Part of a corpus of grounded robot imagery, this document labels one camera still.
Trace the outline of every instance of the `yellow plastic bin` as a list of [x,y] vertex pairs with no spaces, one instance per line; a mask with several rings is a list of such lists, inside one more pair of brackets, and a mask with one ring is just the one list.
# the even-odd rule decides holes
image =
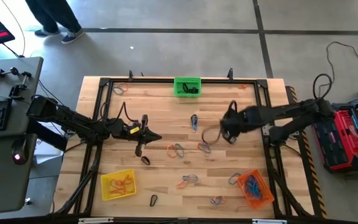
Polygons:
[[133,169],[114,172],[100,177],[104,201],[136,194],[135,172]]

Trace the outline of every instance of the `shoe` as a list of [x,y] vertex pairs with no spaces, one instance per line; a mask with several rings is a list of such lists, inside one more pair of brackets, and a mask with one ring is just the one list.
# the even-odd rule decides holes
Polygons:
[[74,42],[76,39],[80,38],[82,35],[84,35],[84,30],[80,29],[80,31],[73,33],[70,31],[67,31],[67,35],[63,38],[62,44],[70,44]]
[[45,31],[44,29],[40,29],[40,30],[35,31],[34,34],[37,37],[48,37],[50,35],[58,35],[58,34],[60,34],[60,31],[58,30],[58,31],[56,31],[54,33],[51,33],[51,32]]

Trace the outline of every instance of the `wooden table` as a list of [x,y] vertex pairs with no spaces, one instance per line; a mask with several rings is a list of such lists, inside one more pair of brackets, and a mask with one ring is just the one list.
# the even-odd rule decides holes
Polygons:
[[[77,112],[92,117],[99,79],[100,77],[84,77]],[[284,81],[267,81],[272,106],[288,104]],[[268,183],[259,129],[241,134],[234,146],[221,138],[217,144],[211,146],[212,153],[208,157],[197,148],[202,130],[218,124],[231,100],[237,101],[239,110],[256,105],[252,86],[242,89],[236,84],[203,84],[199,98],[176,98],[171,83],[129,83],[128,86],[128,91],[123,95],[113,93],[108,117],[116,117],[125,101],[129,117],[140,120],[143,114],[147,114],[150,130],[161,135],[162,140],[148,144],[143,150],[143,154],[151,160],[151,166],[146,166],[135,156],[134,142],[113,138],[104,142],[91,214],[93,217],[274,217],[271,204],[254,210],[246,204],[237,185],[228,184],[228,178],[233,173],[245,173],[252,169],[258,169]],[[190,116],[193,114],[198,115],[197,131],[193,130],[190,123]],[[124,115],[121,118],[128,122]],[[283,125],[288,121],[289,119],[277,121],[276,125]],[[217,132],[207,137],[215,138],[215,134]],[[78,143],[78,138],[75,138],[69,140],[68,147]],[[185,148],[184,158],[167,156],[167,146],[175,143]],[[289,140],[287,144],[298,150],[296,141]],[[76,147],[65,154],[54,196],[57,209],[78,185],[85,147]],[[282,147],[282,160],[288,188],[302,206],[313,213],[301,158]],[[126,169],[135,170],[137,193],[102,201],[100,175]],[[189,184],[185,189],[176,189],[182,175],[188,174],[196,174],[199,181]],[[150,197],[153,194],[158,195],[158,200],[154,207],[150,207]],[[283,210],[282,193],[279,189],[277,194]],[[81,210],[85,207],[87,195],[86,189]],[[209,200],[215,195],[225,196],[227,203],[211,205]]]

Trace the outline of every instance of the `gray floor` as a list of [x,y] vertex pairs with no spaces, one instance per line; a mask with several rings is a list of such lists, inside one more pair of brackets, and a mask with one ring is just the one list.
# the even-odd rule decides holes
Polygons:
[[[24,0],[5,0],[24,30],[39,26]],[[358,30],[358,0],[258,0],[264,29]],[[257,29],[252,0],[70,0],[85,28]],[[0,20],[17,40],[8,43],[22,52],[20,29],[0,2]],[[38,39],[25,31],[25,56],[45,59],[41,80],[65,104],[75,108],[85,75],[266,77],[258,34],[157,34],[89,32],[71,45],[61,36]],[[304,100],[320,73],[331,74],[326,46],[332,41],[353,45],[358,35],[266,35],[273,76],[284,78]],[[358,95],[358,58],[350,49],[330,47],[336,79],[326,97],[344,102]],[[0,46],[0,58],[13,56]],[[307,130],[329,218],[358,221],[358,180],[332,175],[322,167],[314,137]],[[46,214],[50,210],[59,160],[32,171],[28,196],[34,205],[3,217]]]

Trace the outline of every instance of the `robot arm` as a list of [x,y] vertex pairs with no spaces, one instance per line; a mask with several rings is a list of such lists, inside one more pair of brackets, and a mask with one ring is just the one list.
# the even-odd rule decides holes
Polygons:
[[142,155],[142,145],[161,139],[147,127],[147,115],[143,115],[142,122],[135,120],[131,125],[120,118],[99,119],[93,121],[68,107],[58,105],[52,98],[36,96],[33,98],[27,116],[41,122],[53,122],[62,126],[64,131],[71,130],[87,143],[97,143],[112,136],[116,139],[137,141],[136,156]]
[[334,111],[331,108],[331,104],[322,98],[273,108],[250,106],[239,112],[237,112],[237,103],[232,101],[220,121],[221,134],[228,143],[234,144],[240,133],[247,133],[261,128],[276,119],[294,117],[296,118],[293,121],[284,126],[272,126],[269,129],[271,144],[286,141],[290,134],[313,123],[333,119]]

